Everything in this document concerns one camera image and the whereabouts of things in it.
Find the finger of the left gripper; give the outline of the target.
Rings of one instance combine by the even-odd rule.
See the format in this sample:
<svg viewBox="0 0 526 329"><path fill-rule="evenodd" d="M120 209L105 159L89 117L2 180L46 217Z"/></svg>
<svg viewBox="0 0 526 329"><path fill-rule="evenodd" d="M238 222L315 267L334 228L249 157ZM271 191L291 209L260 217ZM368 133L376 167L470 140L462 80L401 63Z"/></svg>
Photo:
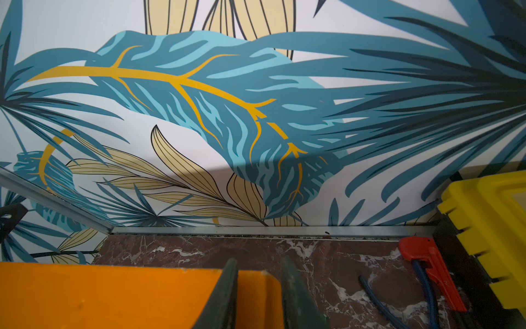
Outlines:
<svg viewBox="0 0 526 329"><path fill-rule="evenodd" d="M8 238L9 234L16 228L27 212L28 210L23 204L1 207L0 243Z"/></svg>

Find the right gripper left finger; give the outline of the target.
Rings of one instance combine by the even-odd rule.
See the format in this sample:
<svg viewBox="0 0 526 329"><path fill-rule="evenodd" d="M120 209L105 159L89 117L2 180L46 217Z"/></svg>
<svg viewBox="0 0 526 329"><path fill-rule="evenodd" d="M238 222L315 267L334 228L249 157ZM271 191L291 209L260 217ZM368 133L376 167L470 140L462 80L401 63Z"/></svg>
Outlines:
<svg viewBox="0 0 526 329"><path fill-rule="evenodd" d="M229 259L193 329L236 327L238 263Z"/></svg>

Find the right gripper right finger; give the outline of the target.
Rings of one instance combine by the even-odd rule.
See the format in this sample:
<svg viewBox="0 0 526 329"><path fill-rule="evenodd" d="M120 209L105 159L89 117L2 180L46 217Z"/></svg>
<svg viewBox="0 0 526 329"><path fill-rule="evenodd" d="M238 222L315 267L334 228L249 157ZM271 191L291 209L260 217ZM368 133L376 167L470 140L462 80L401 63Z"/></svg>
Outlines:
<svg viewBox="0 0 526 329"><path fill-rule="evenodd" d="M281 260L280 283L285 328L329 328L326 316L317 308L299 271L288 257Z"/></svg>

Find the orange shoebox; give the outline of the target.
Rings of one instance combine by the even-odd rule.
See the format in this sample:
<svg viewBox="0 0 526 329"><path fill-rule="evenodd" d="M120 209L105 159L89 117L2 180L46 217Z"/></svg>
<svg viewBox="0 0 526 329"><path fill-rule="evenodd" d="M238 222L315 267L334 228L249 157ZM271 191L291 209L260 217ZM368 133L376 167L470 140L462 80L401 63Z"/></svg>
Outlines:
<svg viewBox="0 0 526 329"><path fill-rule="evenodd" d="M191 328L220 270L1 264L2 328Z"/></svg>

